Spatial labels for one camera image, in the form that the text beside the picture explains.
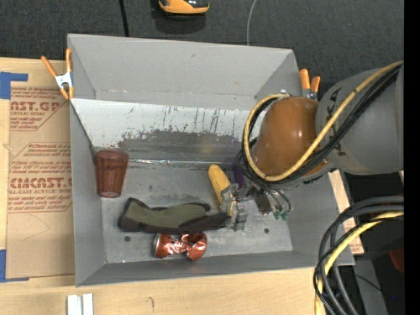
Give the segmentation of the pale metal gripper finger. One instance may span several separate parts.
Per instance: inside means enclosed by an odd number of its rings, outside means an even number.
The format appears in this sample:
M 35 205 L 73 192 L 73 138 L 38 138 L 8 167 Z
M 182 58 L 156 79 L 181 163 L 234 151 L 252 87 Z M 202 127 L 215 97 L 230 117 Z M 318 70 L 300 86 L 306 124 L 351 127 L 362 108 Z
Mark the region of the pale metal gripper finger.
M 247 221 L 247 211 L 243 203 L 237 202 L 233 212 L 233 230 L 243 230 Z
M 220 209 L 230 217 L 230 227 L 236 226 L 236 217 L 238 215 L 237 193 L 238 193 L 237 184 L 229 184 L 220 193 L 221 198 L 222 198 Z

